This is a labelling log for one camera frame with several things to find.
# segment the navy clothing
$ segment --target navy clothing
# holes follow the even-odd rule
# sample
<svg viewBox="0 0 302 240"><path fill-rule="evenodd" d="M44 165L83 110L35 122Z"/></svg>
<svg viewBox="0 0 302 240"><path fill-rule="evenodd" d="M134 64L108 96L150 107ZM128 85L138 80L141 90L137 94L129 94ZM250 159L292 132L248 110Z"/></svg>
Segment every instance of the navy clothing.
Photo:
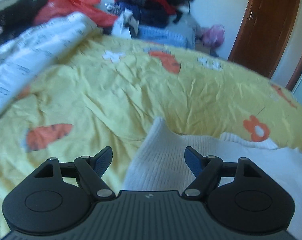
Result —
<svg viewBox="0 0 302 240"><path fill-rule="evenodd" d="M159 10L163 6L152 0L117 0L117 2L125 2L132 5L137 5L144 9Z"/></svg>
<svg viewBox="0 0 302 240"><path fill-rule="evenodd" d="M145 9L126 2L119 2L118 5L122 11L125 11L125 9L131 10L133 17L139 21L139 24L165 28L169 23L169 15L163 7L160 9Z"/></svg>

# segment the metal screw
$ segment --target metal screw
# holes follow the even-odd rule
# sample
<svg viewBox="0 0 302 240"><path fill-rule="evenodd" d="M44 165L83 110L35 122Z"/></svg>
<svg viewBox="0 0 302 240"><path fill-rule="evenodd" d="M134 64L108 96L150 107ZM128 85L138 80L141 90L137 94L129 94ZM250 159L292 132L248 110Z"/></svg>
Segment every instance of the metal screw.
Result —
<svg viewBox="0 0 302 240"><path fill-rule="evenodd" d="M189 188L184 192L188 197L196 197L201 194L201 192L196 188Z"/></svg>
<svg viewBox="0 0 302 240"><path fill-rule="evenodd" d="M106 188L100 189L100 190L97 192L97 195L98 195L99 197L109 197L109 196L111 196L112 194L113 194L113 191L110 190L110 189L106 189Z"/></svg>

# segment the orange flower pattern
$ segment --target orange flower pattern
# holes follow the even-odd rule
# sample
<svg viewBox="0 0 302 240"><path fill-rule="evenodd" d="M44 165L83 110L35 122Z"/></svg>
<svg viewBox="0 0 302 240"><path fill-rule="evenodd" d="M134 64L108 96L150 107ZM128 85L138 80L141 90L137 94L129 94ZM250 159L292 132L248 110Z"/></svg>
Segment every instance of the orange flower pattern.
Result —
<svg viewBox="0 0 302 240"><path fill-rule="evenodd" d="M282 97L285 101L287 101L287 102L290 104L290 106L292 106L292 107L294 107L294 108L297 108L297 106L294 105L294 104L291 102L291 100L289 100L289 99L285 96L285 94L283 93L282 89L281 89L279 86L277 86L277 85L275 85L275 84L272 84L271 87L273 87L273 88L275 89L275 91L278 93L278 95L279 95L280 97Z"/></svg>
<svg viewBox="0 0 302 240"><path fill-rule="evenodd" d="M174 74L178 74L180 72L181 64L175 60L175 57L173 55L162 51L150 51L149 55L160 59L162 66L168 72Z"/></svg>
<svg viewBox="0 0 302 240"><path fill-rule="evenodd" d="M251 133L251 141L253 142L262 142L269 138L269 128L266 124L261 123L254 115L250 116L250 120L244 120L243 126Z"/></svg>
<svg viewBox="0 0 302 240"><path fill-rule="evenodd" d="M50 126L39 126L28 132L26 145L28 150L38 151L45 149L49 143L67 136L73 128L72 124L59 123Z"/></svg>

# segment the drone logo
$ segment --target drone logo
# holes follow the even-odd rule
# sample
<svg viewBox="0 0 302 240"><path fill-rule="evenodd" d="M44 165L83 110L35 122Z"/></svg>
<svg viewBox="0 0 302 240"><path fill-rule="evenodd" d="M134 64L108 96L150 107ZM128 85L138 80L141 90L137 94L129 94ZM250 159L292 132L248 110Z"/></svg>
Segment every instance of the drone logo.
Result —
<svg viewBox="0 0 302 240"><path fill-rule="evenodd" d="M146 195L145 197L147 197L147 198L153 198L154 196L153 196L151 193L149 193L149 194Z"/></svg>

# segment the white blanket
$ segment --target white blanket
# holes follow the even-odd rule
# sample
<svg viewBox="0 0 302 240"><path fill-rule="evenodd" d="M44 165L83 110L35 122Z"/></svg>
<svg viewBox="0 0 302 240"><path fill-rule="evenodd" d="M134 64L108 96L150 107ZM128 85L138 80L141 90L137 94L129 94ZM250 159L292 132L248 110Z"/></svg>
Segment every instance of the white blanket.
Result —
<svg viewBox="0 0 302 240"><path fill-rule="evenodd" d="M97 25L79 12L32 27L0 47L0 113L45 67L57 63Z"/></svg>
<svg viewBox="0 0 302 240"><path fill-rule="evenodd" d="M234 135L180 136L171 132L162 118L154 120L147 138L130 164L123 190L178 190L182 192L195 179L184 162L184 150L192 146L203 156L215 155L225 162L247 157L274 179L294 199L295 213L288 228L302 240L302 154L289 148L277 149L270 139L250 143ZM222 178L221 184L233 178Z"/></svg>

